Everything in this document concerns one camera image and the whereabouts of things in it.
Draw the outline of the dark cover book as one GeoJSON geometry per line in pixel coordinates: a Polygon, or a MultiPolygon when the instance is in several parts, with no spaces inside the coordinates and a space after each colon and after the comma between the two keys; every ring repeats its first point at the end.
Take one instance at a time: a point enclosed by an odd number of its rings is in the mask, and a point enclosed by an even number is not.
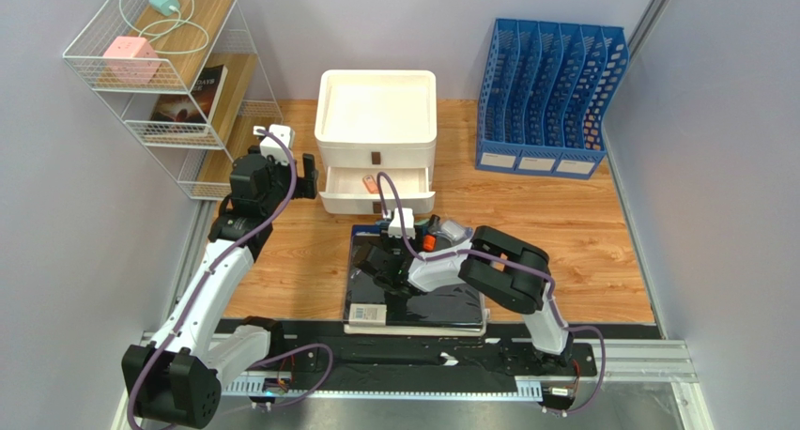
{"type": "Polygon", "coordinates": [[[200,135],[208,132],[223,94],[228,68],[216,65],[203,68],[189,95],[162,95],[150,116],[156,133],[200,135]]]}

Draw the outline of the blue folder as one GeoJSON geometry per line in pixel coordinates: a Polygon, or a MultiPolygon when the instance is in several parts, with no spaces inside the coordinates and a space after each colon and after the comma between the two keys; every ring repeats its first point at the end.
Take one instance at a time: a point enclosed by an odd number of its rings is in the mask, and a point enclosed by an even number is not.
{"type": "Polygon", "coordinates": [[[356,224],[351,227],[350,235],[352,237],[364,235],[375,235],[379,237],[383,232],[384,229],[380,225],[356,224]]]}

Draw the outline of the pink cube power socket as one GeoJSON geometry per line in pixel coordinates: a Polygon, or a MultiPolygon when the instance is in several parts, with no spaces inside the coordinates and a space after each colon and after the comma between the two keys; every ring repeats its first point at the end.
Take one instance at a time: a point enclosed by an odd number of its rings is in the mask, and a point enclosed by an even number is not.
{"type": "Polygon", "coordinates": [[[161,63],[156,51],[143,37],[119,36],[102,57],[107,68],[124,84],[147,84],[161,63]]]}

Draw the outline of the blue file organizer rack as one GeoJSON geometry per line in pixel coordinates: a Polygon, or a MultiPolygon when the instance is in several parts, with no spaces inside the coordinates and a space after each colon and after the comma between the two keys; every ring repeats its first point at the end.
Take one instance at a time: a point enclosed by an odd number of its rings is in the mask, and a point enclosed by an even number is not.
{"type": "Polygon", "coordinates": [[[498,18],[479,93],[478,170],[587,180],[630,61],[621,27],[498,18]]]}

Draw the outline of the clear plastic bag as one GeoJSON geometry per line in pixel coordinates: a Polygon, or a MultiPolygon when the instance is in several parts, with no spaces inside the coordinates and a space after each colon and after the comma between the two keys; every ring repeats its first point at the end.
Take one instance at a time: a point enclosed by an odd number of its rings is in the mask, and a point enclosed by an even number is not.
{"type": "Polygon", "coordinates": [[[436,235],[448,239],[455,246],[470,240],[473,235],[473,229],[455,220],[445,220],[439,223],[436,235]]]}

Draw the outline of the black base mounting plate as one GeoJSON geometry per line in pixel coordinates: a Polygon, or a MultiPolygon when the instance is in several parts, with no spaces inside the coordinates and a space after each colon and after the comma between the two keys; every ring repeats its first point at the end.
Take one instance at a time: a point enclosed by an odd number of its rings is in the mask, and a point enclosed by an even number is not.
{"type": "Polygon", "coordinates": [[[566,364],[535,354],[521,323],[491,323],[480,337],[347,334],[331,320],[284,320],[283,353],[315,344],[285,370],[293,387],[323,392],[513,392],[516,379],[594,379],[600,353],[575,343],[566,364]]]}

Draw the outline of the white three drawer organizer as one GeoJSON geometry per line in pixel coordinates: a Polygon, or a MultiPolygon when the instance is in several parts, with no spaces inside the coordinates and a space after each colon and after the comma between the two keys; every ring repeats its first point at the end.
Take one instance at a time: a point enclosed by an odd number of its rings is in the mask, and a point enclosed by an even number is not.
{"type": "Polygon", "coordinates": [[[322,74],[315,139],[325,166],[431,168],[437,138],[433,72],[329,69],[322,74]]]}

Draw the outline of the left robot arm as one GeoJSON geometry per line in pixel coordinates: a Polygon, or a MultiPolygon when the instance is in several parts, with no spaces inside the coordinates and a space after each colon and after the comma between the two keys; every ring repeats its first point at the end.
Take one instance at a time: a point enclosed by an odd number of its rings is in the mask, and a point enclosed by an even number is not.
{"type": "Polygon", "coordinates": [[[311,154],[302,171],[290,158],[246,154],[233,163],[230,193],[208,233],[207,252],[167,320],[144,345],[131,345],[121,361],[129,396],[126,419],[205,428],[223,389],[251,365],[267,358],[283,328],[273,319],[246,318],[234,333],[211,341],[233,292],[250,271],[292,199],[314,200],[319,173],[311,154]]]}

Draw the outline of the mint green charger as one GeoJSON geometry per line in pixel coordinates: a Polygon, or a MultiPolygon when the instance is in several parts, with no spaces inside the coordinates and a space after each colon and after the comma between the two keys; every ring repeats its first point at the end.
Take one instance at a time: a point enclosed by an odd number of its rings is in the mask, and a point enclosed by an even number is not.
{"type": "Polygon", "coordinates": [[[178,0],[148,0],[149,5],[165,17],[170,17],[180,12],[178,0]]]}

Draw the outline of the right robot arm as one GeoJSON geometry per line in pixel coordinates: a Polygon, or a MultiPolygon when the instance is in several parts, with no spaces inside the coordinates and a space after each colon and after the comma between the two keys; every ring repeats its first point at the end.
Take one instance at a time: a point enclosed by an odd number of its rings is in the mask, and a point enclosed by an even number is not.
{"type": "Polygon", "coordinates": [[[548,254],[490,226],[460,232],[441,248],[421,253],[408,239],[365,235],[353,244],[351,266],[397,299],[469,286],[522,315],[536,351],[569,358],[573,337],[553,298],[548,254]]]}

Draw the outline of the white drawer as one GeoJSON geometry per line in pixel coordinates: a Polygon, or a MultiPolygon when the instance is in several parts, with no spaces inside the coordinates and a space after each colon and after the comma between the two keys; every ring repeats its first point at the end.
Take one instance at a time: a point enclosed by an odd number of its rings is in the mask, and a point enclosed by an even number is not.
{"type": "MultiPolygon", "coordinates": [[[[428,181],[428,168],[385,169],[394,184],[403,207],[416,215],[433,210],[436,193],[428,181]]],[[[325,189],[319,193],[323,206],[330,214],[380,215],[382,206],[377,188],[371,192],[364,183],[366,177],[377,182],[376,169],[328,167],[325,189]]]]}

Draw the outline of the aluminium frame rail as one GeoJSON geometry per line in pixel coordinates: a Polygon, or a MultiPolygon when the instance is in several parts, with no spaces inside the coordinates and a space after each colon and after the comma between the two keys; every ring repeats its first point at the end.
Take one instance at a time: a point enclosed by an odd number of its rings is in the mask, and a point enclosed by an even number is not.
{"type": "Polygon", "coordinates": [[[600,353],[596,378],[516,379],[513,392],[300,390],[283,367],[258,368],[223,391],[209,429],[710,429],[687,345],[653,325],[579,323],[575,343],[600,353]]]}

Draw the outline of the orange black highlighter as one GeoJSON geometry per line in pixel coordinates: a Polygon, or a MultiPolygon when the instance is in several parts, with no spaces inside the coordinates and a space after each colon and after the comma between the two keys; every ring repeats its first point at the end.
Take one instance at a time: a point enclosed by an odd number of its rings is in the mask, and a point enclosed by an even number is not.
{"type": "Polygon", "coordinates": [[[437,244],[436,231],[438,230],[439,222],[435,227],[428,227],[427,224],[426,224],[426,226],[424,228],[422,247],[423,247],[423,250],[425,252],[428,252],[428,253],[433,252],[435,250],[435,248],[436,248],[436,244],[437,244]]]}

